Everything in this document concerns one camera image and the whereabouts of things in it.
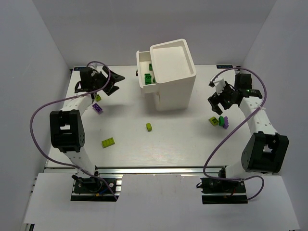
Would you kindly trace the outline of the purple round lego piece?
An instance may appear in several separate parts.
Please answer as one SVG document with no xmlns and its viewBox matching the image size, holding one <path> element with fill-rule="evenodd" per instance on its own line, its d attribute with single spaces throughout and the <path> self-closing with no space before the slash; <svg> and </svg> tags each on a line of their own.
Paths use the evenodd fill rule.
<svg viewBox="0 0 308 231">
<path fill-rule="evenodd" d="M 223 128 L 227 129 L 229 127 L 229 119 L 227 116 L 224 117 L 224 125 Z"/>
</svg>

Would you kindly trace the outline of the green lego plate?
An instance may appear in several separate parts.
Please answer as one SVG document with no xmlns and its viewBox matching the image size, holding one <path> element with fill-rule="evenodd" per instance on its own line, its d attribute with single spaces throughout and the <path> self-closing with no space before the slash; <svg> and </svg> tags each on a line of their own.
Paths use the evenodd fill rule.
<svg viewBox="0 0 308 231">
<path fill-rule="evenodd" d="M 144 74 L 145 85 L 152 84 L 152 75 L 150 73 Z"/>
</svg>

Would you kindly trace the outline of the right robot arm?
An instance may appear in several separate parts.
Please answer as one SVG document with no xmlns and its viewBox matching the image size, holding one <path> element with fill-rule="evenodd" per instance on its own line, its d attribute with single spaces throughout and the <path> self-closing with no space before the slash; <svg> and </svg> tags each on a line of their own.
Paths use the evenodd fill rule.
<svg viewBox="0 0 308 231">
<path fill-rule="evenodd" d="M 289 145 L 287 136 L 280 135 L 270 122 L 263 107 L 265 95 L 252 86 L 250 74 L 236 74 L 234 85 L 221 77 L 213 77 L 209 85 L 215 93 L 208 98 L 212 110 L 222 114 L 237 105 L 245 116 L 251 137 L 240 161 L 225 167 L 225 178 L 246 179 L 255 173 L 275 174 L 281 170 Z"/>
</svg>

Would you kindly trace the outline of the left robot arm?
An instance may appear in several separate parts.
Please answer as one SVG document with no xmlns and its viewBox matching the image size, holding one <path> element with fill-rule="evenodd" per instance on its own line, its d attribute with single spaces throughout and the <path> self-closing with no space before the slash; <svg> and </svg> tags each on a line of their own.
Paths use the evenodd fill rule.
<svg viewBox="0 0 308 231">
<path fill-rule="evenodd" d="M 85 177 L 84 172 L 93 175 L 96 166 L 84 148 L 86 137 L 81 116 L 89 107 L 93 107 L 96 90 L 104 88 L 103 92 L 110 96 L 119 89 L 116 83 L 125 80 L 125 77 L 105 66 L 101 70 L 83 67 L 78 72 L 80 80 L 74 87 L 77 97 L 69 100 L 61 110 L 50 113 L 51 144 L 77 166 L 79 177 Z"/>
</svg>

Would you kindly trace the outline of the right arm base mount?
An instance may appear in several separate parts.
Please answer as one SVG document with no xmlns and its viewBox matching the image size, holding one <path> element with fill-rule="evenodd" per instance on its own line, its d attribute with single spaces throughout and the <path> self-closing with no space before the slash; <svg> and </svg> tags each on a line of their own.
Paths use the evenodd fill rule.
<svg viewBox="0 0 308 231">
<path fill-rule="evenodd" d="M 246 187 L 243 181 L 217 180 L 225 178 L 225 168 L 205 168 L 207 176 L 200 178 L 196 188 L 201 190 L 204 205 L 247 204 Z"/>
</svg>

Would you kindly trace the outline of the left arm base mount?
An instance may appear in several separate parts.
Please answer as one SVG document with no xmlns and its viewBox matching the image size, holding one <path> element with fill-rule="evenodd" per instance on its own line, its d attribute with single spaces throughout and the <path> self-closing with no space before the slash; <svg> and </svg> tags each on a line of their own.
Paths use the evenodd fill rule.
<svg viewBox="0 0 308 231">
<path fill-rule="evenodd" d="M 116 202 L 120 190 L 121 179 L 107 177 L 103 182 L 97 178 L 72 176 L 74 180 L 70 201 L 75 202 Z"/>
</svg>

